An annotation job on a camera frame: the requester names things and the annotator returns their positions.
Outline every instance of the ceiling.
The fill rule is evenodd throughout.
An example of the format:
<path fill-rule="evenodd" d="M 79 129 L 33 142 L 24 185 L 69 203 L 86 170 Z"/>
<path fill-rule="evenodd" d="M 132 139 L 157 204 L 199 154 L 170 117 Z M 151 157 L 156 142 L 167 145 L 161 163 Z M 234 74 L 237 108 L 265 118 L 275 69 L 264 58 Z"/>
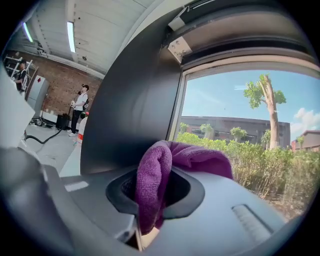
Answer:
<path fill-rule="evenodd" d="M 141 16 L 163 0 L 43 0 L 26 21 L 33 43 L 21 27 L 7 49 L 61 58 L 71 66 L 84 66 L 103 77 L 125 38 Z M 69 47 L 67 21 L 74 22 L 76 53 Z"/>

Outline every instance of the man in white shirt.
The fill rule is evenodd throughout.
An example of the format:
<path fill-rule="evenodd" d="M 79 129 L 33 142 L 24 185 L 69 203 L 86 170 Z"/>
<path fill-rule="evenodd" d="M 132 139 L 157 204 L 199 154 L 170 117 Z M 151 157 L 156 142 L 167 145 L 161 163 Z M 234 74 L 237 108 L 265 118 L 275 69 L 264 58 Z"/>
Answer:
<path fill-rule="evenodd" d="M 72 120 L 71 120 L 71 130 L 68 130 L 70 132 L 69 136 L 74 137 L 76 135 L 76 128 L 77 128 L 77 122 L 79 119 L 79 116 L 81 112 L 84 110 L 84 105 L 86 104 L 88 100 L 88 94 L 87 91 L 89 90 L 88 85 L 82 85 L 81 94 L 79 95 L 78 99 L 76 100 L 76 103 L 73 105 L 73 113 L 72 113 Z"/>

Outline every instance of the person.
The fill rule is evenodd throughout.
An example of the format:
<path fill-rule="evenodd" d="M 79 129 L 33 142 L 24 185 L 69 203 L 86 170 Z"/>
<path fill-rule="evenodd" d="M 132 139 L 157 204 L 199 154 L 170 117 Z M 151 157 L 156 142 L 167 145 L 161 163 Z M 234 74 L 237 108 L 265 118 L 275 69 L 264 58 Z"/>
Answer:
<path fill-rule="evenodd" d="M 27 71 L 26 71 L 27 61 L 25 59 L 20 60 L 19 69 L 20 71 L 16 75 L 15 85 L 18 92 L 23 95 L 27 88 Z"/>
<path fill-rule="evenodd" d="M 71 129 L 68 130 L 70 133 L 70 137 L 77 136 L 76 135 L 76 128 L 77 128 L 77 122 L 79 119 L 80 114 L 84 110 L 84 105 L 86 104 L 88 100 L 88 94 L 87 91 L 89 91 L 88 85 L 82 85 L 81 94 L 79 95 L 78 99 L 76 100 L 75 104 L 73 105 L 74 110 L 72 113 L 72 119 L 71 119 Z"/>

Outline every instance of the tree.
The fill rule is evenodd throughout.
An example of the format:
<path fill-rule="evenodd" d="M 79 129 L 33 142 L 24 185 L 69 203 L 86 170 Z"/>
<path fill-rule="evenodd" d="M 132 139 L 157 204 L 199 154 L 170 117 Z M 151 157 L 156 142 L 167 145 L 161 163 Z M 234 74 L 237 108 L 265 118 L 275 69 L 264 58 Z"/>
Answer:
<path fill-rule="evenodd" d="M 189 125 L 185 124 L 184 122 L 180 123 L 180 132 L 182 134 L 184 134 L 187 131 L 187 128 L 189 127 Z"/>
<path fill-rule="evenodd" d="M 200 130 L 204 133 L 204 137 L 210 139 L 210 134 L 214 130 L 209 123 L 201 124 Z"/>
<path fill-rule="evenodd" d="M 246 130 L 241 129 L 240 127 L 233 127 L 230 130 L 231 135 L 234 136 L 234 140 L 238 142 L 241 138 L 245 137 L 247 135 Z"/>
<path fill-rule="evenodd" d="M 273 90 L 268 74 L 262 74 L 259 78 L 255 84 L 252 81 L 246 84 L 243 95 L 249 98 L 252 109 L 259 107 L 261 102 L 265 103 L 270 115 L 270 149 L 273 149 L 279 144 L 277 104 L 286 103 L 287 100 L 281 90 Z"/>
<path fill-rule="evenodd" d="M 271 131 L 267 129 L 261 138 L 261 142 L 265 145 L 266 149 L 270 147 L 270 138 L 271 138 Z"/>
<path fill-rule="evenodd" d="M 296 139 L 300 145 L 300 149 L 302 150 L 302 145 L 305 142 L 305 137 L 304 136 L 300 136 L 299 138 Z"/>

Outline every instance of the black pants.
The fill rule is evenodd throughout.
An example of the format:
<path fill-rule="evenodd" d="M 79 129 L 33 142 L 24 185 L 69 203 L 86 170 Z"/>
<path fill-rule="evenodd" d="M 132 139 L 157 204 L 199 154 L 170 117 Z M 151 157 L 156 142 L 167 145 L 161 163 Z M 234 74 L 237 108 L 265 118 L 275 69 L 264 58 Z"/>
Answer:
<path fill-rule="evenodd" d="M 74 134 L 76 133 L 77 122 L 78 122 L 78 119 L 80 117 L 81 112 L 82 112 L 81 110 L 73 110 L 72 120 L 71 120 L 71 131 Z"/>

